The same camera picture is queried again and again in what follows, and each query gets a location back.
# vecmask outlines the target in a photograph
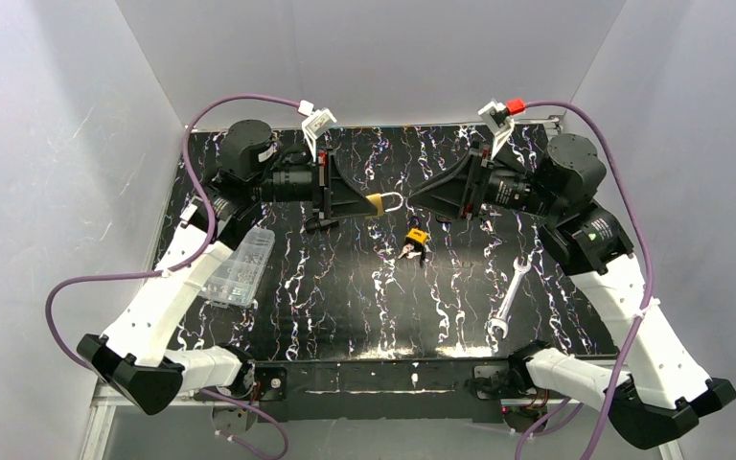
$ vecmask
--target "white wall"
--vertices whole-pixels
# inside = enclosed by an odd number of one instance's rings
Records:
[[[79,454],[95,377],[57,349],[43,302],[63,278],[146,265],[179,135],[112,0],[0,1],[0,459]],[[135,289],[64,291],[64,338]]]
[[[629,0],[574,103],[616,154],[667,318],[736,388],[736,2]],[[598,197],[624,216],[612,185]],[[736,458],[736,402],[680,443],[686,458]]]
[[[263,92],[372,126],[477,121],[492,97],[570,100],[624,0],[117,3],[182,122]],[[285,108],[238,103],[201,126],[242,117],[298,124]]]

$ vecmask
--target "combination wrench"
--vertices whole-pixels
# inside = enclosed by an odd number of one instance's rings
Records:
[[[509,283],[509,288],[506,289],[506,294],[503,296],[500,308],[497,309],[495,315],[487,322],[487,332],[492,336],[495,335],[495,329],[500,329],[503,332],[501,338],[506,338],[506,334],[509,333],[509,324],[506,322],[509,316],[509,309],[512,307],[515,296],[518,294],[520,282],[523,281],[526,273],[532,269],[532,264],[528,259],[525,260],[526,263],[523,265],[520,264],[519,260],[520,257],[515,257],[515,261],[512,262],[512,268],[515,269],[515,274],[512,275],[512,282]]]

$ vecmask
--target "red connector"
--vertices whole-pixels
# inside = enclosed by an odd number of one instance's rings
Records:
[[[526,103],[523,101],[523,99],[512,99],[511,101],[506,103],[506,108],[509,109],[510,115],[516,115],[522,112],[523,110],[526,110]]]

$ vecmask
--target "white robot arm segment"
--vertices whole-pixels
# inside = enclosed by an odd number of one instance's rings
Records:
[[[597,310],[615,343],[624,343],[639,311],[644,278],[633,255],[620,256],[607,265],[608,273],[571,276]],[[633,384],[645,404],[675,409],[684,398],[691,403],[707,391],[709,374],[684,349],[657,299],[644,312],[645,319],[626,363]]]
[[[221,347],[189,352],[168,350],[165,357],[185,368],[179,393],[211,386],[229,386],[242,369],[241,360]]]
[[[192,225],[180,224],[156,268],[180,262],[201,246],[206,235]],[[147,280],[120,317],[103,331],[108,348],[120,357],[136,357],[138,366],[158,366],[173,330],[201,287],[231,254],[229,247],[214,242],[191,266]]]
[[[526,362],[526,369],[538,388],[560,391],[585,405],[602,407],[610,369],[566,355],[556,348],[533,354]],[[620,376],[620,384],[630,379],[627,372]]]

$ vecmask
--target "plastic container lid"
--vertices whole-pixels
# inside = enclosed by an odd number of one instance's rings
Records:
[[[199,295],[221,304],[249,307],[274,244],[275,232],[250,229],[239,248],[210,276]]]

